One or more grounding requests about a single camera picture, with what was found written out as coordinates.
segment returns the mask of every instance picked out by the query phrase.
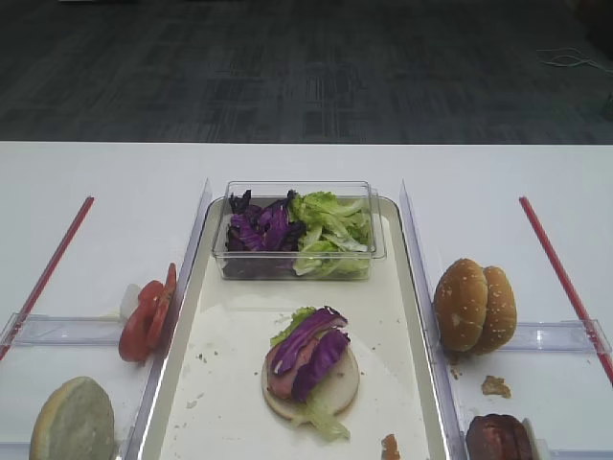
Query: hamburger bun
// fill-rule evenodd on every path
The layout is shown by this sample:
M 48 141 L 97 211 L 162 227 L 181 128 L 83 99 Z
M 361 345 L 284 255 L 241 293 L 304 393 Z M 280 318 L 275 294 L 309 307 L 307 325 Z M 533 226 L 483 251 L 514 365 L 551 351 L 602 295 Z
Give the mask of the hamburger bun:
M 488 281 L 470 259 L 453 263 L 434 293 L 434 309 L 445 349 L 466 352 L 479 340 L 486 320 Z
M 89 377 L 66 381 L 42 406 L 30 442 L 30 460 L 109 460 L 115 418 L 106 392 Z
M 481 337 L 471 350 L 476 354 L 502 347 L 511 340 L 517 326 L 515 297 L 507 275 L 497 266 L 488 266 L 483 272 L 488 280 L 488 308 Z
M 360 373 L 352 349 L 348 347 L 339 361 L 332 367 L 326 377 L 317 385 L 318 394 L 322 403 L 333 415 L 347 408 L 357 394 L 360 383 Z M 264 362 L 261 369 L 261 391 L 268 406 L 284 419 L 292 421 L 295 425 L 306 423 L 299 420 L 299 405 L 291 400 L 282 400 L 268 391 L 268 369 Z

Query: bun top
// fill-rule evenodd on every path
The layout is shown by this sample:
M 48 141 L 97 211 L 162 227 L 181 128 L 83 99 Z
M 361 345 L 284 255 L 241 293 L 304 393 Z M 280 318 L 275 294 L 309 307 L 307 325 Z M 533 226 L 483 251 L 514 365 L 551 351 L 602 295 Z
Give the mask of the bun top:
M 434 308 L 445 349 L 466 352 L 479 340 L 486 320 L 488 281 L 470 259 L 453 263 L 434 293 Z
M 488 309 L 481 337 L 471 350 L 477 354 L 502 347 L 511 340 L 517 326 L 515 297 L 507 275 L 497 266 L 488 266 L 483 272 L 488 280 Z
M 30 442 L 30 460 L 109 460 L 115 420 L 106 392 L 89 377 L 66 381 L 42 406 Z

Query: red straw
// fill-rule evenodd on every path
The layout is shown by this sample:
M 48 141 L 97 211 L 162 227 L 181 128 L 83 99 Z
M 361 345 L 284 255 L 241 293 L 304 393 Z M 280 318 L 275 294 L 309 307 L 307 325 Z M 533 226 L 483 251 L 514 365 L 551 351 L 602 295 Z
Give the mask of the red straw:
M 566 291 L 566 295 L 571 301 L 571 304 L 573 304 L 577 317 L 581 321 L 590 321 L 590 316 L 587 313 L 587 310 L 585 309 L 585 307 L 583 306 L 583 303 L 581 302 L 581 299 L 579 298 L 577 291 L 573 287 L 573 283 L 571 283 L 571 280 L 568 277 L 566 270 L 564 270 L 564 267 L 562 266 L 562 262 L 557 257 L 554 247 L 549 241 L 549 238 L 547 238 L 547 234 L 545 233 L 545 230 L 540 224 L 540 221 L 538 220 L 538 217 L 536 216 L 536 213 L 534 212 L 534 209 L 531 206 L 530 201 L 528 201 L 528 199 L 525 196 L 522 196 L 519 198 L 519 202 L 524 208 L 524 212 L 526 213 L 526 216 L 528 216 L 528 220 L 532 224 L 534 232 L 538 236 L 538 239 L 540 240 L 540 243 L 543 246 L 543 249 L 545 250 L 547 257 L 549 258 L 549 261 L 554 267 L 554 270 L 556 271 L 556 274 L 557 274 L 557 278 L 562 283 L 562 287 Z M 613 384 L 613 362 L 611 361 L 611 356 L 608 353 L 599 352 L 599 350 L 604 350 L 604 347 L 601 342 L 601 337 L 594 330 L 594 328 L 592 327 L 590 323 L 587 323 L 587 324 L 588 324 L 587 326 L 588 335 L 590 337 L 590 340 L 592 340 L 592 343 L 594 343 L 594 347 L 596 348 L 598 352 L 598 358 L 601 360 L 602 368 L 604 369 L 604 372 L 609 377 L 609 381 L 611 382 L 611 384 Z
M 81 205 L 79 212 L 75 216 L 73 223 L 71 223 L 70 227 L 68 227 L 68 230 L 66 231 L 64 238 L 62 238 L 61 242 L 59 243 L 56 252 L 51 257 L 51 260 L 47 263 L 47 266 L 42 272 L 42 275 L 40 275 L 40 278 L 38 278 L 38 281 L 34 285 L 34 289 L 32 289 L 32 292 L 28 296 L 26 303 L 23 304 L 21 311 L 17 314 L 17 319 L 15 320 L 11 332 L 7 337 L 8 343 L 5 343 L 0 347 L 0 361 L 7 354 L 7 351 L 11 347 L 12 341 L 17 336 L 17 333 L 19 332 L 19 329 L 23 325 L 24 321 L 28 318 L 28 315 L 30 314 L 30 311 L 32 311 L 36 300 L 38 300 L 38 297 L 40 297 L 40 294 L 42 293 L 43 289 L 45 288 L 45 286 L 47 286 L 47 282 L 49 281 L 49 278 L 51 278 L 51 275 L 56 269 L 57 263 L 66 251 L 66 248 L 68 247 L 68 244 L 70 244 L 70 241 L 74 238 L 75 234 L 77 233 L 77 230 L 79 230 L 81 223 L 85 219 L 85 216 L 87 215 L 89 208 L 92 207 L 93 203 L 94 197 L 92 196 L 88 196 L 85 201 L 83 201 L 83 204 Z

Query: bread slice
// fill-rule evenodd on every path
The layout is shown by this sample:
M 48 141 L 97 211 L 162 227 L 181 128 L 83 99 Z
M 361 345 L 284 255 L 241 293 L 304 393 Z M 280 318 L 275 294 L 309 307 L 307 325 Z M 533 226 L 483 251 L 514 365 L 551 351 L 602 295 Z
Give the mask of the bread slice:
M 360 372 L 355 355 L 348 347 L 339 361 L 329 370 L 326 377 L 319 382 L 318 391 L 329 412 L 336 415 L 347 408 L 355 398 L 360 384 Z M 261 369 L 261 391 L 264 399 L 277 414 L 295 424 L 305 423 L 300 417 L 299 405 L 291 400 L 282 400 L 268 391 L 268 369 L 264 362 Z
M 108 395 L 89 377 L 66 381 L 36 418 L 30 460 L 110 460 L 113 453 L 115 417 Z

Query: gray carpet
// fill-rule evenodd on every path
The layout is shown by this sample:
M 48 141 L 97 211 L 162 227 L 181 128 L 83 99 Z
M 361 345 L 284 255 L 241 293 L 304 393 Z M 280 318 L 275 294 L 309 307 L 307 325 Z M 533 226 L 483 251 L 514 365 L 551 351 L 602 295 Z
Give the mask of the gray carpet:
M 561 0 L 0 0 L 0 140 L 613 144 Z

